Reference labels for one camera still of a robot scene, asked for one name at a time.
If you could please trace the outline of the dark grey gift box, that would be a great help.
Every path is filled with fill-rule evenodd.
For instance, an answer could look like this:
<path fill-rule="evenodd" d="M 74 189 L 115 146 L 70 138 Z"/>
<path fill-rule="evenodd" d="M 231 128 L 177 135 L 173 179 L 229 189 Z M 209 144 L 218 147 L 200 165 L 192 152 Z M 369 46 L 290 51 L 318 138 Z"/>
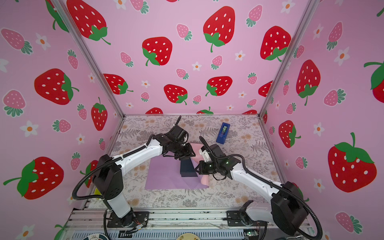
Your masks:
<path fill-rule="evenodd" d="M 198 176 L 190 158 L 181 160 L 180 174 L 183 178 L 194 178 Z"/>

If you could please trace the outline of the purple wrapping paper sheet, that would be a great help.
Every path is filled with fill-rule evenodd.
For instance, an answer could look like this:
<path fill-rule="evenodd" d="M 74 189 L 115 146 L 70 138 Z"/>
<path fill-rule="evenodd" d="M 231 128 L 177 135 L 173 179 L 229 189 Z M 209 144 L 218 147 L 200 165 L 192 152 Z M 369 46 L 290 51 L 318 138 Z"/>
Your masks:
<path fill-rule="evenodd" d="M 194 168 L 203 160 L 199 153 L 202 144 L 192 143 L 195 157 L 192 157 Z M 194 178 L 183 178 L 180 174 L 181 161 L 171 157 L 155 157 L 150 161 L 146 180 L 146 190 L 195 190 L 207 189 L 210 186 L 209 176 L 199 175 Z"/>

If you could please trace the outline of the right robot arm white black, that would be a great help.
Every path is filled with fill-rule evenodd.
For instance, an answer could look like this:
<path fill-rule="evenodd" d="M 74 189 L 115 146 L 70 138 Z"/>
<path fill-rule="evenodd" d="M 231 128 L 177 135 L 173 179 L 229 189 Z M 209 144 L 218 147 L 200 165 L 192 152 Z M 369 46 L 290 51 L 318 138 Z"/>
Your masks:
<path fill-rule="evenodd" d="M 203 146 L 199 154 L 203 157 L 196 168 L 200 175 L 220 174 L 224 178 L 246 185 L 270 203 L 269 207 L 249 204 L 245 208 L 246 216 L 253 222 L 273 223 L 289 236 L 298 233 L 309 240 L 320 240 L 323 237 L 320 220 L 294 184 L 272 181 L 256 173 L 246 166 L 242 155 L 226 155 L 218 145 Z M 315 222 L 317 232 L 314 236 L 300 229 L 308 216 Z"/>

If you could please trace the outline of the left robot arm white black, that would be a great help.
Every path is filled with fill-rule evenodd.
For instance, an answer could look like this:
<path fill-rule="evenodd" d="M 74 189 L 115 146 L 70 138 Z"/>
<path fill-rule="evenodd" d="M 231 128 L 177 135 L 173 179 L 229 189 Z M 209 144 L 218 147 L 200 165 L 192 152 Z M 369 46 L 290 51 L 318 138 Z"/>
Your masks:
<path fill-rule="evenodd" d="M 74 200 L 101 199 L 107 210 L 117 218 L 119 224 L 128 227 L 135 221 L 135 212 L 126 200 L 123 189 L 123 177 L 142 163 L 158 157 L 171 157 L 184 160 L 196 154 L 188 143 L 189 134 L 178 125 L 174 125 L 165 134 L 150 135 L 148 141 L 134 150 L 114 157 L 103 155 L 97 167 L 86 174 L 75 186 L 72 197 Z M 92 178 L 93 184 L 100 195 L 79 196 L 78 190 L 86 180 Z"/>

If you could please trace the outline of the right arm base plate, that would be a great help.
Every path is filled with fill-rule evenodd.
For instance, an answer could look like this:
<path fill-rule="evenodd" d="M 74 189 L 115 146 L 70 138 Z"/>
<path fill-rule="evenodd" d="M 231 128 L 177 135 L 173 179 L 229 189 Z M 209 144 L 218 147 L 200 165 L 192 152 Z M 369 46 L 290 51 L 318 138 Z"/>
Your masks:
<path fill-rule="evenodd" d="M 226 211 L 226 217 L 223 218 L 223 221 L 226 221 L 229 227 L 265 227 L 268 225 L 268 222 L 265 221 L 254 221 L 246 213 L 246 210 L 253 200 L 248 200 L 244 203 L 239 210 Z"/>

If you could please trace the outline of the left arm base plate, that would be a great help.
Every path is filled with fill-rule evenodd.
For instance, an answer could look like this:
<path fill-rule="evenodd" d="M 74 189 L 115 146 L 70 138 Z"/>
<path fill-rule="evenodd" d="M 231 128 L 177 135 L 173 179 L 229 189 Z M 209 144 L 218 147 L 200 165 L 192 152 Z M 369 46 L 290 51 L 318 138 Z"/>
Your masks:
<path fill-rule="evenodd" d="M 108 218 L 108 228 L 146 228 L 149 220 L 150 212 L 131 211 L 123 218 L 119 218 L 116 213 L 111 212 Z"/>

